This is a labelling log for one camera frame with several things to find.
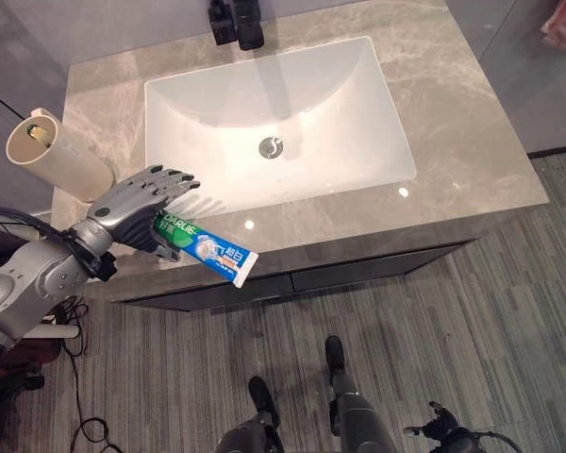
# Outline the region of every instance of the marble countertop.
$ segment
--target marble countertop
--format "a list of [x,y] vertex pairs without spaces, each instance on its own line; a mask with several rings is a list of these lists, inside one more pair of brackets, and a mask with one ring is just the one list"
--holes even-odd
[[[442,0],[364,1],[279,18],[263,28],[266,45],[253,53],[235,43],[216,46],[208,34],[76,64],[70,68],[63,124],[120,180],[144,166],[147,80],[370,36],[417,176],[214,215],[200,219],[200,227],[264,253],[547,202],[508,117]],[[401,187],[407,197],[399,194]],[[87,207],[55,189],[52,224],[68,227],[84,217]],[[245,228],[247,220],[254,222],[252,230]],[[120,269],[116,277],[196,263],[190,257],[157,261],[120,245],[114,251]]]

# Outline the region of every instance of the white sink basin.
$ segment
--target white sink basin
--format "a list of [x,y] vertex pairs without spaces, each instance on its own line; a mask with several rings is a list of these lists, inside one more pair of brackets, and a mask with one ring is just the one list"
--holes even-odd
[[170,207],[188,218],[415,177],[369,38],[151,80],[145,103],[147,165],[202,183]]

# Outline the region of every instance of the cup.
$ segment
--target cup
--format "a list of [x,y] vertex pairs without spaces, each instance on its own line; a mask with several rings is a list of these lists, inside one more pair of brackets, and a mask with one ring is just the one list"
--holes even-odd
[[[42,132],[41,140],[30,135],[34,125]],[[32,110],[31,117],[13,129],[7,141],[7,157],[84,202],[96,200],[113,184],[111,169],[45,109]]]

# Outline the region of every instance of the blue and white toothpaste tube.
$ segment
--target blue and white toothpaste tube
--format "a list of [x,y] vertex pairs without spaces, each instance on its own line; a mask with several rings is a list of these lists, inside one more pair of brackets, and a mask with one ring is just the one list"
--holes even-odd
[[158,215],[155,230],[168,243],[225,276],[237,288],[241,287],[258,259],[258,253],[219,238],[170,212]]

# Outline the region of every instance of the cable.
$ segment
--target cable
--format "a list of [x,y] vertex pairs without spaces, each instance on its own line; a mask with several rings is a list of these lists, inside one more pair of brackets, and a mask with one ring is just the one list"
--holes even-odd
[[90,277],[99,277],[103,281],[107,281],[115,274],[115,267],[113,266],[115,258],[109,252],[102,257],[95,257],[91,251],[77,242],[77,233],[72,228],[58,231],[33,215],[8,208],[0,208],[0,215],[36,228],[46,239],[69,250],[77,262],[84,266]]
[[509,439],[508,436],[503,435],[503,434],[499,434],[498,432],[492,432],[492,431],[488,431],[488,432],[474,432],[473,433],[476,436],[476,439],[479,441],[481,437],[492,437],[494,439],[499,439],[500,441],[505,442],[506,444],[508,444],[511,448],[513,448],[514,451],[516,451],[516,453],[523,453],[522,449],[518,446],[518,444],[516,444],[515,442],[513,442],[511,439]]
[[[90,310],[88,304],[83,302],[84,299],[78,299],[77,297],[73,296],[69,299],[65,300],[61,303],[61,306],[64,310],[65,314],[65,323],[71,324],[72,322],[77,326],[79,329],[79,333],[76,338],[79,339],[79,348],[76,351],[72,351],[69,346],[67,346],[65,340],[62,340],[63,350],[69,356],[69,360],[72,363],[72,368],[74,369],[74,382],[75,382],[75,405],[77,406],[77,415],[79,418],[79,425],[74,431],[74,437],[72,438],[72,442],[69,447],[70,453],[75,452],[75,442],[77,441],[77,437],[81,432],[82,435],[92,444],[100,444],[105,442],[105,446],[100,450],[100,453],[104,451],[113,450],[117,453],[124,453],[124,451],[116,444],[112,443],[109,440],[109,428],[107,422],[100,418],[100,417],[90,417],[84,419],[82,415],[82,404],[80,401],[80,394],[79,394],[79,373],[77,371],[77,365],[75,364],[75,359],[83,356],[86,353],[86,342],[84,339],[84,334],[82,331],[82,326],[80,323],[80,319],[86,316]],[[98,437],[92,437],[87,431],[86,426],[89,424],[99,424],[103,429],[103,434]]]

